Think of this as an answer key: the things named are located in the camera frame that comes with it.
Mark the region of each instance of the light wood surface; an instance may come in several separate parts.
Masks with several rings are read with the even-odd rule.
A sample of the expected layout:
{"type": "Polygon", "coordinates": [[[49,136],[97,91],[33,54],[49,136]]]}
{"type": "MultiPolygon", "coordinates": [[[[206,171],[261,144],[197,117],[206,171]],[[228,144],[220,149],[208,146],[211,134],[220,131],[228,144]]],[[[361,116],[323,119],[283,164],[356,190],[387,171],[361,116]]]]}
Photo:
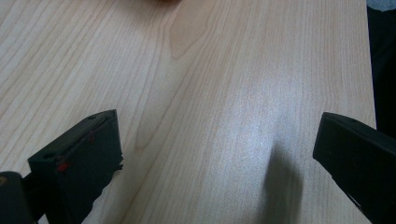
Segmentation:
{"type": "Polygon", "coordinates": [[[0,168],[117,109],[124,169],[86,223],[368,223],[312,159],[375,126],[364,0],[0,3],[0,168]]]}

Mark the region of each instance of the wood grain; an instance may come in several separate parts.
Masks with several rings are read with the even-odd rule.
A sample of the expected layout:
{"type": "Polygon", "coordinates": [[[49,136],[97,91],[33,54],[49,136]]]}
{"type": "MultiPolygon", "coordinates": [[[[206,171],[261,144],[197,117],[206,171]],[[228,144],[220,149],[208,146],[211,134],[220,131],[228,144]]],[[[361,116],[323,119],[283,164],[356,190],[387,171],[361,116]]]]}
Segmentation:
{"type": "Polygon", "coordinates": [[[2,1],[0,168],[116,108],[86,223],[368,223],[311,155],[324,111],[375,126],[370,71],[363,0],[2,1]]]}

